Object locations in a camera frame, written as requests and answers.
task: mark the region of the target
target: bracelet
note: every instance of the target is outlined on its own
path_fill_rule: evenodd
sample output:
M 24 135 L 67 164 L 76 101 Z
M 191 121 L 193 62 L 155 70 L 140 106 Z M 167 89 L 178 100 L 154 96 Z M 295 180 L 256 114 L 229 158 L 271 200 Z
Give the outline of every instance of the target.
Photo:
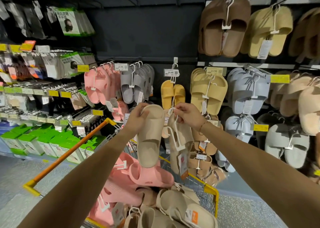
M 208 121 L 205 121 L 205 122 L 201 125 L 201 127 L 200 127 L 200 129 L 199 129 L 199 134 L 200 134 L 200 130 L 201 130 L 202 126 L 205 125 L 206 123 L 209 123 L 209 122 L 208 122 Z

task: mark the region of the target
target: hand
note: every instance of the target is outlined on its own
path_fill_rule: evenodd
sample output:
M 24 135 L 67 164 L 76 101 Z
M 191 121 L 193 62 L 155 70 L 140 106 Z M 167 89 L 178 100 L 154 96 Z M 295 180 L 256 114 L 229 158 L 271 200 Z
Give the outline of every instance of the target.
M 197 131 L 206 122 L 206 119 L 202 117 L 198 108 L 193 104 L 181 102 L 175 108 L 173 112 L 179 116 L 178 122 L 186 123 Z
M 143 128 L 146 118 L 149 114 L 148 110 L 145 110 L 142 114 L 142 109 L 147 106 L 148 103 L 139 103 L 130 113 L 127 123 L 123 127 L 123 130 L 133 139 L 137 133 Z

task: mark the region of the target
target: speckled floor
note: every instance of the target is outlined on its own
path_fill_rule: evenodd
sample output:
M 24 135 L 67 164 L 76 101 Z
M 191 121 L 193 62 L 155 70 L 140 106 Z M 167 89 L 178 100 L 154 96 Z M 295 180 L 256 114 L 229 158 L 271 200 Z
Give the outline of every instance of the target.
M 36 205 L 39 198 L 32 196 L 22 185 L 34 178 L 48 164 L 22 161 L 0 156 L 0 223 L 2 228 L 14 228 Z M 37 185 L 46 194 L 72 168 L 59 166 Z M 279 217 L 265 202 L 220 195 L 218 210 L 219 228 L 285 228 Z

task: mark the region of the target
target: shopping cart handle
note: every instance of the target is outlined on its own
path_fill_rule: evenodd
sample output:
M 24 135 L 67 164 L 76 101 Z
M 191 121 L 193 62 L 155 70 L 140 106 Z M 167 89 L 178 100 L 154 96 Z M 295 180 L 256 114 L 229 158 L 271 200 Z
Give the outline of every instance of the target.
M 33 187 L 36 185 L 37 183 L 34 180 L 30 180 L 28 181 L 26 184 L 23 185 L 24 189 L 26 189 L 27 191 L 29 191 L 31 194 L 33 194 L 34 196 L 39 197 L 41 195 L 41 193 L 39 193 L 37 190 L 35 190 Z

